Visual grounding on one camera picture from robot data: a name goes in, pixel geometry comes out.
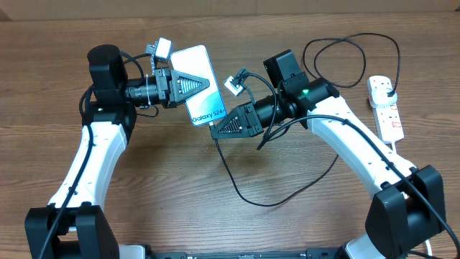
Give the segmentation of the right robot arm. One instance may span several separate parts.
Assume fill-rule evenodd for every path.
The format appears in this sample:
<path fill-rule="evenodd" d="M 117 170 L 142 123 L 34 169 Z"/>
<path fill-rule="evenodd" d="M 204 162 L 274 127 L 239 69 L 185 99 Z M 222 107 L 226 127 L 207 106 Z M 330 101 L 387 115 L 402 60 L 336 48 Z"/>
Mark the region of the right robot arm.
<path fill-rule="evenodd" d="M 351 111 L 339 91 L 310 81 L 292 51 L 264 62 L 274 90 L 235 107 L 212 126 L 215 140 L 267 140 L 300 123 L 329 144 L 358 175 L 372 203 L 362 236 L 338 248 L 310 248 L 309 258 L 400 258 L 446 228 L 443 180 L 432 166 L 418 168 L 384 144 Z"/>

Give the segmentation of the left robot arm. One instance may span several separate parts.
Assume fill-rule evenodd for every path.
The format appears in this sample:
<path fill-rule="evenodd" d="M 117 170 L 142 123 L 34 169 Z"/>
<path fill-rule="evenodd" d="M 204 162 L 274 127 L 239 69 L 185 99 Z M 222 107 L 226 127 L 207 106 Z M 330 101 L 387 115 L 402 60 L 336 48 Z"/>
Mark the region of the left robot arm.
<path fill-rule="evenodd" d="M 120 245 L 104 215 L 115 165 L 126 150 L 138 109 L 166 109 L 209 88 L 207 78 L 168 68 L 168 53 L 150 53 L 162 67 L 148 78 L 130 79 L 125 65 L 137 58 L 115 45 L 87 54 L 92 85 L 79 101 L 82 137 L 65 180 L 45 207 L 31 208 L 24 221 L 33 258 L 153 258 L 149 245 Z"/>

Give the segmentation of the Samsung Galaxy smartphone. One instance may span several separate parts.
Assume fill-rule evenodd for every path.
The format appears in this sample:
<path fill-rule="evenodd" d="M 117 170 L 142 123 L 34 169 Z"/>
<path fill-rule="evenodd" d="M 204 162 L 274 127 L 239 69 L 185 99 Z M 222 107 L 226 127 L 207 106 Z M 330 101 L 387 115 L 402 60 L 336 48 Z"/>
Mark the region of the Samsung Galaxy smartphone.
<path fill-rule="evenodd" d="M 226 116 L 226 107 L 204 45 L 173 52 L 170 61 L 180 72 L 180 92 L 193 126 L 199 127 Z"/>

